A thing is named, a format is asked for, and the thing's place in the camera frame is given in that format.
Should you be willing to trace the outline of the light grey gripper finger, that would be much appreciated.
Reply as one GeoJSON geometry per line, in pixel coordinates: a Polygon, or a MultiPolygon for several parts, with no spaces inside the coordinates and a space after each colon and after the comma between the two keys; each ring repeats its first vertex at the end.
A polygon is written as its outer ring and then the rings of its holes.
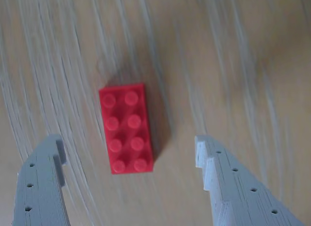
{"type": "Polygon", "coordinates": [[[17,176],[14,226],[65,226],[67,210],[62,187],[66,154],[62,138],[51,134],[41,141],[17,176]]]}
{"type": "Polygon", "coordinates": [[[217,140],[195,137],[195,163],[209,192],[215,226],[301,226],[272,193],[217,140]]]}

